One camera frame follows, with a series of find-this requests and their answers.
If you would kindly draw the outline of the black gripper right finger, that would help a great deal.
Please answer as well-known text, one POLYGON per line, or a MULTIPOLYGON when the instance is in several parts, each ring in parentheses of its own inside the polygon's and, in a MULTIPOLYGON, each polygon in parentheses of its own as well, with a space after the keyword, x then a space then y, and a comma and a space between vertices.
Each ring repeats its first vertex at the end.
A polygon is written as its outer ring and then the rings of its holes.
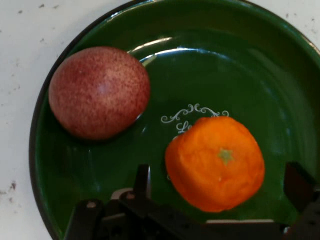
POLYGON ((320 238, 320 185, 297 162, 285 166, 283 190, 299 212, 299 218, 288 229, 285 240, 318 240, 320 238))

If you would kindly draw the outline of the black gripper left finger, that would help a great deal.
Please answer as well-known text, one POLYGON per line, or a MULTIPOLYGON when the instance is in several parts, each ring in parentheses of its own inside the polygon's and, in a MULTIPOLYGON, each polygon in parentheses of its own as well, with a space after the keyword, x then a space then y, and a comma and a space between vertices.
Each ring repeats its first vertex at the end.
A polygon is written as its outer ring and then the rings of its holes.
POLYGON ((150 199, 151 169, 137 168, 132 190, 104 203, 99 199, 78 202, 71 214, 66 240, 148 240, 160 229, 160 207, 150 199))

